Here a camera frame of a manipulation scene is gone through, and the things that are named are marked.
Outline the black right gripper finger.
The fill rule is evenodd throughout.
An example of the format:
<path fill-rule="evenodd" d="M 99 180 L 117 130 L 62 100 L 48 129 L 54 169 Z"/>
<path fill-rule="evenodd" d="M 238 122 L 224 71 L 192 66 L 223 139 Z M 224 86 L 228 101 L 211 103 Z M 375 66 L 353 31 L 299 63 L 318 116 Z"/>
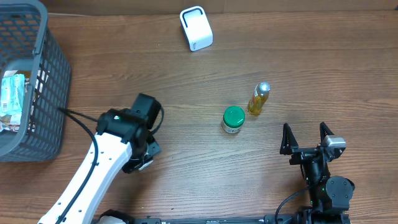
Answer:
<path fill-rule="evenodd" d="M 325 122 L 320 123 L 321 143 L 329 143 L 334 133 L 329 129 Z"/>
<path fill-rule="evenodd" d="M 287 123 L 284 123 L 282 142 L 281 142 L 281 146 L 280 146 L 280 154 L 291 155 L 298 148 L 299 148 L 299 145 L 295 139 L 295 136 L 294 136 L 290 126 Z"/>

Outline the yellow liquid bottle silver cap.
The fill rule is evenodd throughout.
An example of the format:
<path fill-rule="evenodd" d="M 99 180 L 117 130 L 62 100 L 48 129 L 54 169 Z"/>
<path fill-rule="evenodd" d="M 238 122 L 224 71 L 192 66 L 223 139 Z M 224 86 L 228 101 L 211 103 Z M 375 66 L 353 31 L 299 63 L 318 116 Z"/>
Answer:
<path fill-rule="evenodd" d="M 253 115 L 259 115 L 262 111 L 262 107 L 269 98 L 269 92 L 271 85 L 268 82 L 260 82 L 256 85 L 252 98 L 248 103 L 248 112 Z"/>

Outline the green lid white jar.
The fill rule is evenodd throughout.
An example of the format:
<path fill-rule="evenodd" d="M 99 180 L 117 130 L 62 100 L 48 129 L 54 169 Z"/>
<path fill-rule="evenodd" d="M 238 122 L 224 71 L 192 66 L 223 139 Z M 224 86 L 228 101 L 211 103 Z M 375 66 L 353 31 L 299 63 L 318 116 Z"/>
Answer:
<path fill-rule="evenodd" d="M 224 111 L 221 127 L 227 133 L 238 133 L 245 122 L 245 118 L 246 116 L 242 108 L 230 106 Z"/>

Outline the teal wet wipes pack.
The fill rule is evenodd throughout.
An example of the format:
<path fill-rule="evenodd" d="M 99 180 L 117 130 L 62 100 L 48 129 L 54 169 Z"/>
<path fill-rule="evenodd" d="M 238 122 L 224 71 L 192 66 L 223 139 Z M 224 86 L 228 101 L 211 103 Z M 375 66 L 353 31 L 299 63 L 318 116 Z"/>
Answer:
<path fill-rule="evenodd" d="M 1 116 L 21 114 L 24 104 L 25 76 L 17 73 L 1 82 Z"/>

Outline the brown snack pouch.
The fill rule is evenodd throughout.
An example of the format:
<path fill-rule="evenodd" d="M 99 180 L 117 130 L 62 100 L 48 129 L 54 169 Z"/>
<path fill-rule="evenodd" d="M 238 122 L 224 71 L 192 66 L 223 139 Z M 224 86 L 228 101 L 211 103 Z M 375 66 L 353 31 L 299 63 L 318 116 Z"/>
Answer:
<path fill-rule="evenodd" d="M 14 115 L 4 115 L 1 117 L 0 124 L 1 124 L 1 130 L 0 132 L 3 131 L 12 131 L 12 132 L 18 132 L 20 125 L 21 125 L 21 114 L 14 114 Z"/>

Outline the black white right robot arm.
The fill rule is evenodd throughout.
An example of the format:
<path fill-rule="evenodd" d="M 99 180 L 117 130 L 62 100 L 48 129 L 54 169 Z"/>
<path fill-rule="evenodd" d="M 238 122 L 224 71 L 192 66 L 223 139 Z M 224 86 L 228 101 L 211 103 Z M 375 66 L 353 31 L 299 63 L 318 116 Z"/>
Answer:
<path fill-rule="evenodd" d="M 277 207 L 274 221 L 279 223 L 281 208 L 293 198 L 308 192 L 309 207 L 299 209 L 289 223 L 350 223 L 349 201 L 355 184 L 342 176 L 332 176 L 328 163 L 339 158 L 346 149 L 343 137 L 335 135 L 324 123 L 320 123 L 320 143 L 316 147 L 300 148 L 290 126 L 283 126 L 280 153 L 290 156 L 291 165 L 299 165 L 307 186 L 290 195 Z"/>

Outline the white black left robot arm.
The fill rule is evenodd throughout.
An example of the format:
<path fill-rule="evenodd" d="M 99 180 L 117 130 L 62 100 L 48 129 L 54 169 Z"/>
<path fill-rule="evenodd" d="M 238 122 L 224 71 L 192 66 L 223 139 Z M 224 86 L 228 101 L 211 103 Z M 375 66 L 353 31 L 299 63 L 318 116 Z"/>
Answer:
<path fill-rule="evenodd" d="M 95 213 L 119 171 L 142 170 L 160 152 L 154 139 L 159 130 L 155 125 L 163 108 L 149 111 L 114 110 L 103 113 L 97 120 L 95 133 L 90 133 L 90 149 L 53 207 L 39 220 L 53 223 L 129 223 L 109 211 L 95 218 Z"/>

